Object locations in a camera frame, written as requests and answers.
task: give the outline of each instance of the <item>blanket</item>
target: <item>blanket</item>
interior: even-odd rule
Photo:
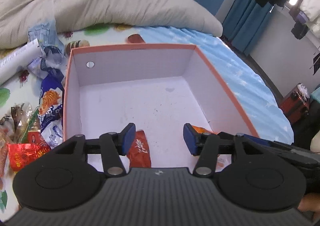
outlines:
[[[52,19],[58,33],[116,23],[222,35],[221,23],[193,0],[0,0],[0,48],[26,43],[29,28]]]

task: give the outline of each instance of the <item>red plastic wrapper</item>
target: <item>red plastic wrapper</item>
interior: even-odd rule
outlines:
[[[28,132],[28,143],[41,145],[41,143],[45,142],[43,137],[41,136],[40,131],[29,131]]]
[[[8,144],[10,166],[18,172],[32,161],[50,151],[50,148],[37,144]]]
[[[136,132],[131,148],[127,154],[130,160],[130,167],[151,168],[149,145],[143,130]]]

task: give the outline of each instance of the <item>round metal fastener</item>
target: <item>round metal fastener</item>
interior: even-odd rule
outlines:
[[[87,62],[86,66],[87,66],[87,68],[93,68],[94,67],[94,62],[89,61],[89,62]]]
[[[208,174],[211,174],[212,171],[208,167],[201,166],[196,169],[196,172],[197,174],[200,174],[200,175],[208,175]]]
[[[111,175],[119,175],[123,172],[123,169],[121,167],[113,166],[113,167],[110,167],[107,170],[107,172],[108,174],[111,174]]]

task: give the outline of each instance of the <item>white jacket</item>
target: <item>white jacket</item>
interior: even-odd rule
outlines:
[[[320,0],[303,0],[300,9],[309,18],[307,26],[316,37],[320,38]]]

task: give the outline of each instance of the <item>snack wrapper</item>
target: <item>snack wrapper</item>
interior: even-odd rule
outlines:
[[[7,146],[10,166],[15,172],[18,172],[50,150],[48,146],[36,144],[8,144]]]
[[[11,116],[14,121],[14,143],[25,143],[29,122],[33,116],[32,107],[29,103],[11,107]]]
[[[47,142],[41,136],[38,108],[35,110],[32,119],[29,122],[27,143],[48,147]]]
[[[197,127],[197,126],[193,126],[193,125],[192,125],[192,127],[195,129],[195,131],[197,133],[205,133],[205,132],[214,133],[213,131],[209,131],[209,130],[202,128],[202,127]]]
[[[143,130],[136,132],[127,157],[130,160],[130,167],[151,168],[149,145]]]
[[[12,143],[14,139],[14,124],[13,119],[9,115],[5,115],[0,120],[0,177],[3,177],[6,172],[6,160],[8,156],[8,143]]]
[[[209,131],[202,127],[192,126],[197,133],[214,133],[212,131]],[[222,154],[218,155],[217,165],[216,165],[216,172],[221,172],[223,169],[225,169],[228,165],[232,163],[232,157],[228,154]]]
[[[48,75],[41,85],[39,120],[41,135],[51,148],[63,142],[62,99],[64,89],[53,76]]]

